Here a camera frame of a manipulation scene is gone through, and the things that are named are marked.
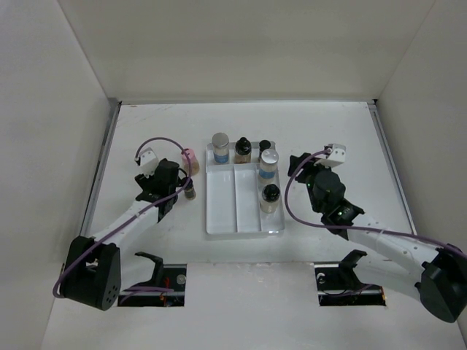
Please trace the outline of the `small black cap pepper bottle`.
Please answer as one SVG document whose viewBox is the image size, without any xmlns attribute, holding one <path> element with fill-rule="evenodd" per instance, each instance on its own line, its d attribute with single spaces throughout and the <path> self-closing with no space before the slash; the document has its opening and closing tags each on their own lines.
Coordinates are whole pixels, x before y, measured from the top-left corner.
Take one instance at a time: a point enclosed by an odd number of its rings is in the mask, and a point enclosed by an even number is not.
<svg viewBox="0 0 467 350">
<path fill-rule="evenodd" d="M 189 201 L 194 200 L 196 198 L 196 191 L 194 188 L 193 180 L 185 179 L 184 186 L 185 186 L 184 187 L 185 198 Z"/>
</svg>

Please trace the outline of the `pink lid spice bottle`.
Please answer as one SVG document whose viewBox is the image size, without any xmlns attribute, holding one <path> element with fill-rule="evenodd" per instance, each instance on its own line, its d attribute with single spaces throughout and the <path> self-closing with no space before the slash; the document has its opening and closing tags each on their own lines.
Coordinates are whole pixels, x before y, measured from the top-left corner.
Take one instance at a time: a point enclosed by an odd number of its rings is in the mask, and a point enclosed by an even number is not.
<svg viewBox="0 0 467 350">
<path fill-rule="evenodd" d="M 191 173 L 191 176 L 195 176 L 200 169 L 195 152 L 191 148 L 185 148 L 183 151 L 181 151 L 181 158 L 183 170 L 187 174 Z"/>
</svg>

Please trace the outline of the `silver lid bead jar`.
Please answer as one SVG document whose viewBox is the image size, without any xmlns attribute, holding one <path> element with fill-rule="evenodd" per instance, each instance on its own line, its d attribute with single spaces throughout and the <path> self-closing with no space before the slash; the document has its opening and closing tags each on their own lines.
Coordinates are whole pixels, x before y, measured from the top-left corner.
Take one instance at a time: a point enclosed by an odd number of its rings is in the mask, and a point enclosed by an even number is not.
<svg viewBox="0 0 467 350">
<path fill-rule="evenodd" d="M 226 164 L 229 161 L 229 138 L 225 133 L 216 133 L 212 137 L 214 160 L 217 164 Z"/>
<path fill-rule="evenodd" d="M 258 178 L 263 184 L 271 184 L 277 172 L 279 154 L 275 149 L 265 149 L 260 155 Z"/>
</svg>

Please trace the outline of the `small black cap spice bottle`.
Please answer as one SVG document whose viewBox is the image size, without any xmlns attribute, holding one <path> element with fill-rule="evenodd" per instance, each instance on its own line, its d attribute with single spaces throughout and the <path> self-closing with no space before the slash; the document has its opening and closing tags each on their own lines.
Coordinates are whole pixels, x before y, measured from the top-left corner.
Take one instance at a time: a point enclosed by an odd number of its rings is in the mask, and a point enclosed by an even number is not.
<svg viewBox="0 0 467 350">
<path fill-rule="evenodd" d="M 260 154 L 270 148 L 271 148 L 271 142 L 269 140 L 264 139 L 259 142 L 259 153 Z"/>
</svg>

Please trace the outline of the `black cap white powder bottle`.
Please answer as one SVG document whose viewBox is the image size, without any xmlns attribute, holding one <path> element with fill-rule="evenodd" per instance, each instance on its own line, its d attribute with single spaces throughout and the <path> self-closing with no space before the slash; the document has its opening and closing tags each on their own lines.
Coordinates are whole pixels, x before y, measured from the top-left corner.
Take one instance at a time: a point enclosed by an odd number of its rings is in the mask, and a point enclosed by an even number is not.
<svg viewBox="0 0 467 350">
<path fill-rule="evenodd" d="M 266 214 L 271 214 L 277 210 L 280 202 L 281 192 L 275 184 L 266 185 L 260 196 L 260 209 Z"/>
</svg>

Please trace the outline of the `black cap brown chunk bottle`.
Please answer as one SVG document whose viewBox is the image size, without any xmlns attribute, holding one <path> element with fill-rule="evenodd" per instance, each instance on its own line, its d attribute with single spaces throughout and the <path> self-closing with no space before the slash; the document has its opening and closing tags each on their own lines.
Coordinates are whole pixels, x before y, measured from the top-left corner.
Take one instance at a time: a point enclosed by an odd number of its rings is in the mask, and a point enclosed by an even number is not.
<svg viewBox="0 0 467 350">
<path fill-rule="evenodd" d="M 235 143 L 235 157 L 234 162 L 235 164 L 243 164 L 243 163 L 250 163 L 251 162 L 251 151 L 252 146 L 251 142 L 246 137 L 241 137 Z"/>
</svg>

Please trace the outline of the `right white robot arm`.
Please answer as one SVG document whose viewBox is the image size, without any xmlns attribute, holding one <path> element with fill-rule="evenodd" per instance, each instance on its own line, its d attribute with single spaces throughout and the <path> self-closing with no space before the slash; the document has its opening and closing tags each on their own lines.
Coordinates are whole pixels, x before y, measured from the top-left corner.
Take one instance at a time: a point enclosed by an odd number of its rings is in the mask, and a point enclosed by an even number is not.
<svg viewBox="0 0 467 350">
<path fill-rule="evenodd" d="M 437 319 L 456 322 L 466 309 L 466 253 L 432 238 L 389 230 L 349 202 L 346 187 L 332 170 L 338 163 L 333 156 L 330 148 L 290 156 L 284 202 L 293 182 L 304 184 L 321 222 L 294 220 L 363 247 L 338 262 L 344 294 L 368 285 L 388 287 L 420 302 Z"/>
</svg>

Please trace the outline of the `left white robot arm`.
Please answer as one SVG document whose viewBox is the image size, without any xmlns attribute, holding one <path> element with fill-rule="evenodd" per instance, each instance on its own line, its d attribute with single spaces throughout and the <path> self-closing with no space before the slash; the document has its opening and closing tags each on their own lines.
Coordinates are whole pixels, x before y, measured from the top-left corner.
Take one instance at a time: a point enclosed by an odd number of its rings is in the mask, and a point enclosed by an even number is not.
<svg viewBox="0 0 467 350">
<path fill-rule="evenodd" d="M 136 252 L 143 263 L 135 271 L 122 266 L 122 257 L 133 242 L 159 224 L 173 209 L 185 188 L 186 172 L 174 161 L 162 159 L 151 175 L 139 174 L 135 181 L 141 193 L 130 208 L 113 224 L 91 237 L 78 236 L 69 246 L 62 274 L 53 287 L 53 295 L 106 311 L 121 292 L 169 292 L 163 286 L 163 259 Z"/>
</svg>

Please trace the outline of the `white divided organizer tray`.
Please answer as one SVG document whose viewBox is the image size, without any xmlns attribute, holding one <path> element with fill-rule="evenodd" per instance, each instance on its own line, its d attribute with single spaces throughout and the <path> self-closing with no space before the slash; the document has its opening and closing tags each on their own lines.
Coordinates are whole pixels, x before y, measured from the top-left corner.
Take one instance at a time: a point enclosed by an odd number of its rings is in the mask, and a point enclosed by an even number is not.
<svg viewBox="0 0 467 350">
<path fill-rule="evenodd" d="M 280 235 L 285 229 L 283 202 L 267 214 L 260 208 L 264 184 L 258 179 L 259 143 L 252 143 L 250 163 L 235 164 L 235 144 L 229 144 L 229 163 L 217 164 L 211 143 L 206 148 L 206 229 L 215 238 Z"/>
</svg>

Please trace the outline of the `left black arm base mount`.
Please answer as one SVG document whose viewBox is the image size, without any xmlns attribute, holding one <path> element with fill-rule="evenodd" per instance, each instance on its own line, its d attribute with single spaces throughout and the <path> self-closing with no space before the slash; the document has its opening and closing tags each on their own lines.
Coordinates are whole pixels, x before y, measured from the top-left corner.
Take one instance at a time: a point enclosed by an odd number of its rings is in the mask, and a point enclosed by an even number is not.
<svg viewBox="0 0 467 350">
<path fill-rule="evenodd" d="M 123 266 L 117 306 L 183 307 L 187 274 L 186 264 L 166 264 L 161 257 L 137 252 Z"/>
</svg>

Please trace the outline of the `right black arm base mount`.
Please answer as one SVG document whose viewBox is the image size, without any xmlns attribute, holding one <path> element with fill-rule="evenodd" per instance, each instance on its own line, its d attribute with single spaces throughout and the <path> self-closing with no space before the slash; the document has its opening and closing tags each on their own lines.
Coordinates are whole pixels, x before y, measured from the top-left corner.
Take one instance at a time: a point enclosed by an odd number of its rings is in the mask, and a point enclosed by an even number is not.
<svg viewBox="0 0 467 350">
<path fill-rule="evenodd" d="M 353 250 L 343 260 L 314 264 L 320 306 L 386 306 L 383 288 L 362 283 L 354 272 L 366 255 L 361 250 Z"/>
</svg>

